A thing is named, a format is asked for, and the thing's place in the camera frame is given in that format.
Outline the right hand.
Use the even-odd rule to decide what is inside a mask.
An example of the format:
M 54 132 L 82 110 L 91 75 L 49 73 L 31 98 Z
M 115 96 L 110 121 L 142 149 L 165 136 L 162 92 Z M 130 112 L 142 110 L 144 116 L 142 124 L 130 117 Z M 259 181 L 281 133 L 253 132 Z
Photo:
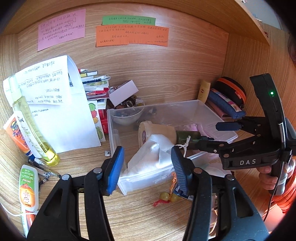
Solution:
M 287 180 L 292 176 L 294 169 L 295 159 L 291 157 L 288 165 L 285 168 L 285 171 L 287 173 Z M 275 188 L 278 178 L 269 175 L 269 173 L 271 172 L 271 166 L 259 167 L 257 168 L 257 171 L 259 172 L 259 180 L 263 189 L 273 190 Z

